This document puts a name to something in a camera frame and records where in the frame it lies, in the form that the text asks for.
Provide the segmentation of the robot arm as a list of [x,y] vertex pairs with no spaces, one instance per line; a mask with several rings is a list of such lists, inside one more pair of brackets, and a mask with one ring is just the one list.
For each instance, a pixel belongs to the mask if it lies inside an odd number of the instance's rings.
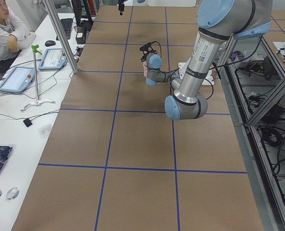
[[[126,0],[118,0],[118,11],[123,15]],[[130,0],[132,6],[147,6],[148,0]]]
[[146,83],[166,82],[173,89],[165,99],[165,112],[171,120],[196,119],[205,115],[208,102],[199,89],[219,51],[230,37],[250,39],[270,30],[271,0],[204,0],[197,15],[198,33],[183,78],[161,72],[162,60],[151,43],[140,47],[147,64]]

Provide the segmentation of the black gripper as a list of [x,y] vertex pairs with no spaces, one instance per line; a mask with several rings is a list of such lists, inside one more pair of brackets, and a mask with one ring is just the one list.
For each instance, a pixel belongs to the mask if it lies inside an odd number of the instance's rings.
[[157,51],[152,48],[152,45],[153,45],[153,44],[154,44],[154,42],[149,42],[149,43],[144,44],[143,46],[141,46],[141,47],[139,48],[139,50],[140,50],[141,52],[143,52],[143,56],[140,58],[140,60],[146,60],[148,54],[150,54],[150,53],[157,54]]

